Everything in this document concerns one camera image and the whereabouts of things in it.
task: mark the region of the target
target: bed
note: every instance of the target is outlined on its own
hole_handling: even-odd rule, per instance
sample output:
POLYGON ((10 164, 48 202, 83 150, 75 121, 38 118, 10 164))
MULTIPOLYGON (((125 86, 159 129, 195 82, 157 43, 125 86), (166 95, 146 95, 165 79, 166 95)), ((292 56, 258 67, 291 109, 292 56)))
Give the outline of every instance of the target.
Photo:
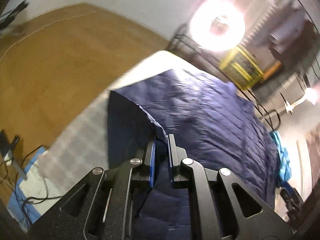
MULTIPOLYGON (((116 133, 110 125, 107 129, 105 122, 109 122, 107 112, 117 106, 114 98, 121 96, 151 114, 165 133, 175 134, 177 146, 185 148, 189 157, 209 169, 228 167, 273 208, 278 151, 254 116, 252 102, 236 92, 233 84, 223 83, 170 52, 158 51, 111 84, 66 128, 39 158, 40 172, 63 194, 94 167, 108 169, 130 158, 115 147, 121 145, 121 130, 116 133)), ((124 111, 120 115, 130 114, 129 109, 124 111)), ((170 189, 164 162, 134 225, 135 236, 187 239, 188 212, 187 192, 170 189)))

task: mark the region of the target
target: power cord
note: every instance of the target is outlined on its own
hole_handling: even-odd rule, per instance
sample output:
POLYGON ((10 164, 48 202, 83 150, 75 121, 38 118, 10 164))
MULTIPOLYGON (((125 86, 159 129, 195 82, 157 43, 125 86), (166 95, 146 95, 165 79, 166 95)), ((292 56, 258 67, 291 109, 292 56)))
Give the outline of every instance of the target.
MULTIPOLYGON (((258 99, 256 98, 256 96, 250 91, 250 90, 247 90, 247 92, 250 94, 251 98, 249 98, 247 95, 244 95, 246 96, 246 98, 250 101, 253 102, 253 100, 255 102, 253 102, 253 104, 255 105, 255 108, 259 111, 259 113, 261 114, 261 117, 259 118, 259 120, 261 120, 262 118, 266 117, 266 116, 269 116, 270 113, 268 113, 268 111, 265 109, 265 107, 258 101, 258 99)), ((276 127, 277 129, 280 127, 280 124, 281 124, 281 120, 280 120, 280 116, 278 117, 279 118, 279 125, 276 127)), ((273 124, 272 124, 272 120, 271 120, 271 117, 268 117, 265 119, 267 124, 270 126, 270 128, 272 129, 272 131, 275 131, 277 129, 275 129, 273 127, 273 124)))
POLYGON ((316 58, 316 62, 317 62, 317 65, 318 65, 318 69, 319 69, 319 71, 320 71, 320 66, 319 66, 319 62, 318 62, 317 58, 316 58))
MULTIPOLYGON (((303 4, 301 3, 301 1, 300 1, 300 0, 297 0, 297 1, 298 1, 298 2, 300 3, 300 5, 304 8, 304 6, 303 6, 303 4)), ((305 10, 305 11, 306 11, 306 14, 308 14, 308 16, 309 16, 311 22, 313 23, 314 27, 316 28, 317 32, 319 33, 319 30, 318 30, 317 26, 315 25, 315 22, 314 22, 313 19, 311 18, 310 14, 308 13, 307 10, 305 10)))
MULTIPOLYGON (((21 163, 21 167, 23 166, 24 162, 27 160, 27 158, 33 154, 34 152, 36 152, 38 149, 40 149, 41 147, 44 147, 46 149, 48 149, 49 147, 46 146, 46 145, 41 145, 39 147, 37 147, 36 149, 34 149, 33 151, 31 151, 30 153, 28 153, 22 160, 22 163, 21 163)), ((5 165, 5 169, 6 169, 6 176, 4 177, 4 179, 2 181, 5 181, 6 183, 12 185, 11 181, 10 181, 10 177, 9 177, 9 173, 8 173, 8 168, 7 166, 5 165)), ((37 205, 37 204, 40 204, 40 203, 43 203, 44 201, 46 200, 51 200, 51 199, 58 199, 58 198, 61 198, 63 197, 62 196, 54 196, 54 197, 49 197, 49 189, 48 189, 48 185, 47 185, 47 182, 45 181, 45 178, 42 177, 42 180, 44 182, 44 186, 45 186, 45 190, 46 190, 46 197, 44 198, 39 198, 39 197, 28 197, 26 199, 23 199, 22 197, 22 192, 20 191, 20 189, 17 188, 17 181, 18 181, 18 172, 16 173, 16 177, 15 177, 15 181, 14 181, 14 187, 12 189, 13 193, 14 193, 14 196, 15 196, 15 199, 17 201, 17 204, 23 214, 23 219, 20 222, 23 222, 24 221, 24 224, 26 223, 27 224, 27 228, 29 229, 30 226, 32 225, 32 221, 30 219, 30 209, 26 209, 26 205, 37 205)))
POLYGON ((11 183, 9 183, 9 181, 7 179, 0 177, 0 180, 1 180, 0 184, 2 184, 4 182, 12 191, 14 191, 13 185, 11 183))
POLYGON ((318 79, 320 79, 320 77, 316 74, 316 71, 315 71, 315 69, 314 69, 314 67, 313 67, 313 64, 311 64, 311 67, 312 67, 312 70, 313 70, 313 73, 315 74, 315 76, 318 78, 318 79))
POLYGON ((8 12, 6 12, 6 13, 4 13, 4 14, 2 14, 2 15, 0 15, 0 18, 2 18, 3 16, 5 16, 5 15, 7 15, 7 14, 11 13, 12 11, 13 11, 13 9, 12 9, 12 10, 10 10, 10 11, 8 11, 8 12))
POLYGON ((308 86, 307 86, 307 82, 308 82, 307 75, 304 73, 303 77, 301 77, 301 72, 298 71, 298 72, 297 72, 297 75, 296 75, 296 79, 297 79, 297 82, 298 82, 301 90, 302 90, 303 92, 305 92, 305 91, 306 91, 306 88, 308 87, 308 86))
POLYGON ((279 127, 280 127, 280 125, 281 125, 281 116, 280 116, 279 112, 278 112, 276 109, 272 109, 271 111, 267 112, 267 114, 261 116, 261 117, 259 118, 259 120, 262 120, 263 118, 265 118, 265 117, 267 117, 267 116, 268 116, 268 118, 269 118, 269 120, 270 120, 270 122, 271 122, 272 131, 274 132, 274 131, 278 130, 279 127), (270 117, 270 115, 271 115, 272 113, 274 113, 274 112, 276 112, 276 116, 278 117, 278 125, 276 126, 276 128, 273 127, 272 120, 271 120, 271 117, 270 117))

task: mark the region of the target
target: metal rack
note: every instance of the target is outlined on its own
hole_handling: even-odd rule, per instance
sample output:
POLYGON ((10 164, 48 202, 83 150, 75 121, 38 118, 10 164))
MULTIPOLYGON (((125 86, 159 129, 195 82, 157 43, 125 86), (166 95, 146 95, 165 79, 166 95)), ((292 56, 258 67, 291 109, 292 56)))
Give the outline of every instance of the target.
MULTIPOLYGON (((220 60, 218 60, 211 51, 202 48, 198 43, 196 43, 192 38, 188 35, 188 24, 181 25, 172 39, 170 40, 166 50, 176 54, 177 56, 183 58, 187 62, 194 64, 194 60, 196 57, 201 57, 208 64, 213 66, 216 70, 218 70, 227 80, 232 82, 230 78, 219 68, 220 60)), ((241 93, 245 96, 245 98, 249 101, 252 101, 255 109, 261 116, 267 115, 267 110, 263 107, 263 105, 257 100, 255 95, 250 90, 240 90, 241 93)), ((271 118, 265 120, 266 124, 271 128, 271 130, 275 130, 272 124, 271 118)))

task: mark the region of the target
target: bright lamp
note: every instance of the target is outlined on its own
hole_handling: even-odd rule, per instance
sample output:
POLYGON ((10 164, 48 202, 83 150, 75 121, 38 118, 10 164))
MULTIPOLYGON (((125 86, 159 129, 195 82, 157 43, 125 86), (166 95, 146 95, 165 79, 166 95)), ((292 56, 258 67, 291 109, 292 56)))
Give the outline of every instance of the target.
POLYGON ((208 0, 194 14, 190 33, 195 42, 205 49, 225 51, 240 43, 245 33, 243 16, 231 4, 222 0, 208 0), (218 19, 227 26, 221 35, 212 33, 212 24, 218 19))
POLYGON ((317 92, 312 88, 306 88, 305 97, 309 100, 313 105, 316 105, 318 100, 317 92))

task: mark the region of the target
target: blue blanket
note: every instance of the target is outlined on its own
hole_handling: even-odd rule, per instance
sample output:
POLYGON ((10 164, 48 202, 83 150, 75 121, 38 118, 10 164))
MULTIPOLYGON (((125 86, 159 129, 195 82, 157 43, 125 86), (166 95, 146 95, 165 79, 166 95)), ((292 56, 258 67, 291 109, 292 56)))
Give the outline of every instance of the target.
MULTIPOLYGON (((233 84, 207 73, 168 70, 117 92, 140 105, 167 134, 174 134, 176 145, 184 148, 188 157, 209 169, 231 169, 270 207, 274 206, 278 150, 254 116, 252 103, 238 97, 233 84)), ((108 109, 111 107, 112 94, 108 109)), ((120 141, 121 135, 113 142, 108 138, 109 144, 120 141)), ((120 159, 110 163, 114 152, 108 152, 109 164, 118 165, 120 159)), ((188 193, 171 189, 166 162, 141 217, 134 223, 134 236, 190 239, 188 193)))
POLYGON ((291 166, 289 153, 287 148, 283 146, 282 139, 278 131, 270 133, 271 138, 275 142, 278 148, 278 153, 280 157, 280 167, 279 167, 279 182, 288 181, 291 178, 291 166))

